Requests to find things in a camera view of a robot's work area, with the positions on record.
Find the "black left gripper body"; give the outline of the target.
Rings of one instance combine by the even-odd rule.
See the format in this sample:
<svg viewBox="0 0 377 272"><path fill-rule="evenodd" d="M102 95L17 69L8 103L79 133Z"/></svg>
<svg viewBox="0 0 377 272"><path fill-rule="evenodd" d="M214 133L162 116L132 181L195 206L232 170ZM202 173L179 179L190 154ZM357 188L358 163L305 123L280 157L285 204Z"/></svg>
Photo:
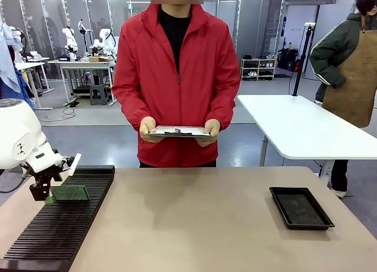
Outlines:
<svg viewBox="0 0 377 272"><path fill-rule="evenodd" d="M61 173L63 172L62 168L47 168L38 173L33 173L35 178L36 187L50 187L51 180L56 182L62 181Z"/></svg>

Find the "person's gloved right hand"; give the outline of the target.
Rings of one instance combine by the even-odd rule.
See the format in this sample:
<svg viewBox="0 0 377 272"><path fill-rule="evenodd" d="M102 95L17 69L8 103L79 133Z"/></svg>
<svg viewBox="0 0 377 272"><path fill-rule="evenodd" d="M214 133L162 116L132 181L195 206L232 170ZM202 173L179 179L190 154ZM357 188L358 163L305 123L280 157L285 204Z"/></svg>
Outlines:
<svg viewBox="0 0 377 272"><path fill-rule="evenodd" d="M159 143L164 137L151 136L156 131L156 121L153 117L144 117L140 122L139 134L142 140L150 143Z"/></svg>

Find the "person's gloved left hand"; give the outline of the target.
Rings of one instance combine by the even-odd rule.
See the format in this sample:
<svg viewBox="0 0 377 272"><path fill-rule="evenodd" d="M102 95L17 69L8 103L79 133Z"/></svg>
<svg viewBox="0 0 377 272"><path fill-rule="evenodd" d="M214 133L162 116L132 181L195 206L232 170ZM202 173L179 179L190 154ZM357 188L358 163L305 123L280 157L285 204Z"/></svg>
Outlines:
<svg viewBox="0 0 377 272"><path fill-rule="evenodd" d="M207 147L213 143L215 143L218 139L219 132L220 132L220 122L216 119L207 120L204 125L204 131L208 133L209 137L203 138L196 138L196 141L199 146Z"/></svg>

